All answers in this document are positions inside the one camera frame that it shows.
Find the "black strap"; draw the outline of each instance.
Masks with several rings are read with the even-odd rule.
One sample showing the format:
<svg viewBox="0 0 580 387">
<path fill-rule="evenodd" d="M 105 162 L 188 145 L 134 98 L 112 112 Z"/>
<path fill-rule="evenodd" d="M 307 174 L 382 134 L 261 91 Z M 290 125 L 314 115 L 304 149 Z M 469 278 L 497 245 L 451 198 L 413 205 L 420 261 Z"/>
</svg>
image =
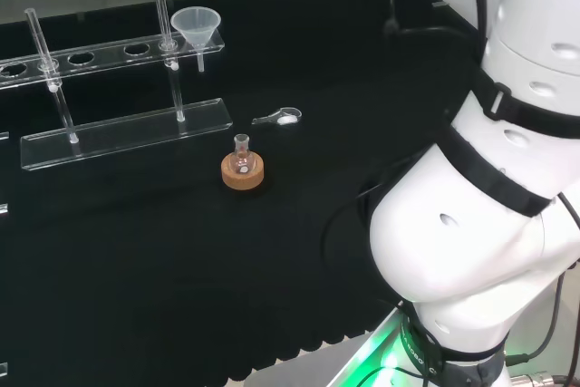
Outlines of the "black strap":
<svg viewBox="0 0 580 387">
<path fill-rule="evenodd" d="M 415 369 L 430 382 L 440 387 L 484 387 L 492 385 L 499 378 L 505 364 L 504 345 L 507 336 L 493 349 L 482 353 L 462 353 L 439 348 L 427 336 L 418 332 L 415 325 L 409 317 L 403 317 L 402 346 Z M 475 364 L 457 365 L 450 362 Z"/>
<path fill-rule="evenodd" d="M 453 168 L 473 186 L 520 215 L 532 218 L 550 204 L 550 199 L 530 192 L 495 169 L 451 126 L 440 130 L 437 145 Z"/>
<path fill-rule="evenodd" d="M 471 89 L 491 120 L 504 120 L 547 136 L 580 140 L 580 117 L 522 102 L 511 95 L 506 85 L 493 82 L 481 68 L 475 70 Z"/>
</svg>

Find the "black tablecloth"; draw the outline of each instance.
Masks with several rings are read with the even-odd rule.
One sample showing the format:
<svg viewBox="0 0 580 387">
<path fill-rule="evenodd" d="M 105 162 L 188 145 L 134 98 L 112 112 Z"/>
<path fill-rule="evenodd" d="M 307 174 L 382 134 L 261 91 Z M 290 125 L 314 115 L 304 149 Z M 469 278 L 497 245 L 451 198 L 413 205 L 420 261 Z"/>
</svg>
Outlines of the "black tablecloth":
<svg viewBox="0 0 580 387">
<path fill-rule="evenodd" d="M 436 0 L 397 0 L 401 23 L 456 23 Z M 223 17 L 207 72 L 182 62 L 185 102 L 224 99 L 212 133 L 35 172 L 18 139 L 56 129 L 42 84 L 0 93 L 0 360 L 10 386 L 223 385 L 252 368 L 377 325 L 394 299 L 374 272 L 355 209 L 326 219 L 369 175 L 419 149 L 468 90 L 452 37 L 385 43 L 387 0 L 175 0 Z M 43 20 L 53 50 L 156 34 L 154 5 Z M 0 26 L 0 58 L 33 53 L 25 24 Z M 66 80 L 77 124 L 171 105 L 162 65 Z M 282 106 L 297 125 L 250 127 Z M 266 181 L 240 194 L 219 163 L 251 137 Z"/>
</svg>

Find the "hole in rack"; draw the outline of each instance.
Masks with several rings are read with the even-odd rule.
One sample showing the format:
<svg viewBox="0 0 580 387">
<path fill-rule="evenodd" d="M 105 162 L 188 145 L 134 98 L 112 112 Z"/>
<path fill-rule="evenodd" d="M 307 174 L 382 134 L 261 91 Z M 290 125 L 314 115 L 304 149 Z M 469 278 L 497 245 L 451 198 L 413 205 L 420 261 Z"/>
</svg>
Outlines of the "hole in rack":
<svg viewBox="0 0 580 387">
<path fill-rule="evenodd" d="M 163 40 L 159 41 L 159 48 L 164 52 L 170 52 L 178 48 L 178 42 L 171 39 L 168 44 L 166 44 Z"/>
<path fill-rule="evenodd" d="M 12 79 L 24 74 L 26 70 L 27 67 L 23 63 L 13 63 L 0 68 L 0 76 L 5 77 L 6 79 Z"/>
<path fill-rule="evenodd" d="M 124 51 L 129 56 L 141 56 L 149 51 L 149 46 L 147 44 L 128 45 Z"/>
<path fill-rule="evenodd" d="M 51 65 L 46 65 L 42 60 L 38 63 L 38 70 L 43 73 L 49 72 L 51 70 L 58 70 L 58 59 L 51 58 Z"/>
<path fill-rule="evenodd" d="M 72 65 L 80 67 L 82 65 L 88 65 L 93 60 L 94 60 L 94 54 L 91 52 L 86 52 L 86 53 L 72 54 L 71 56 L 69 56 L 68 62 L 71 63 Z"/>
</svg>

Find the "green light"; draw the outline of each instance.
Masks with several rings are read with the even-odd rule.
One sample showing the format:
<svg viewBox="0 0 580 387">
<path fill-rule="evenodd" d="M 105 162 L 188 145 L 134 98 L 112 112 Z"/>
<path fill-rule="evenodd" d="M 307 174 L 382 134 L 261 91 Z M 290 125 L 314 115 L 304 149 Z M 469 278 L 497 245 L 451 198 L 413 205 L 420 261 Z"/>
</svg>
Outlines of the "green light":
<svg viewBox="0 0 580 387">
<path fill-rule="evenodd" d="M 382 365 L 386 368 L 378 373 L 378 376 L 372 382 L 373 387 L 384 387 L 390 386 L 392 383 L 392 377 L 395 374 L 392 367 L 397 367 L 397 357 L 394 356 L 393 352 L 387 353 L 382 359 Z"/>
<path fill-rule="evenodd" d="M 381 346 L 388 336 L 388 334 L 381 334 L 373 336 L 367 340 L 356 353 L 356 361 L 358 363 L 365 362 L 366 359 L 369 358 L 379 346 Z"/>
</svg>

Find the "table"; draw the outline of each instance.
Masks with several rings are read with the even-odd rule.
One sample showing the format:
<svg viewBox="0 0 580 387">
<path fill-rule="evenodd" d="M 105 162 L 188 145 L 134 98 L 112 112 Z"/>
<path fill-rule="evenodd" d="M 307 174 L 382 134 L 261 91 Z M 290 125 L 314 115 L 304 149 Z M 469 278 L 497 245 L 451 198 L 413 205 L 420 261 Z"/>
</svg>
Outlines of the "table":
<svg viewBox="0 0 580 387">
<path fill-rule="evenodd" d="M 437 0 L 398 0 L 405 26 L 466 26 Z M 36 172 L 18 139 L 59 127 L 43 86 L 0 95 L 0 224 L 6 385 L 219 386 L 322 341 L 372 329 L 394 299 L 349 208 L 389 162 L 431 141 L 469 89 L 469 48 L 453 37 L 385 43 L 387 0 L 175 0 L 223 17 L 207 73 L 182 63 L 184 102 L 224 99 L 233 129 Z M 155 34 L 153 4 L 43 21 L 52 50 Z M 33 53 L 25 24 L 0 26 L 0 58 Z M 64 84 L 75 123 L 171 105 L 160 64 Z M 250 127 L 282 107 L 297 125 Z M 219 163 L 250 135 L 266 164 L 255 192 L 228 190 Z"/>
</svg>

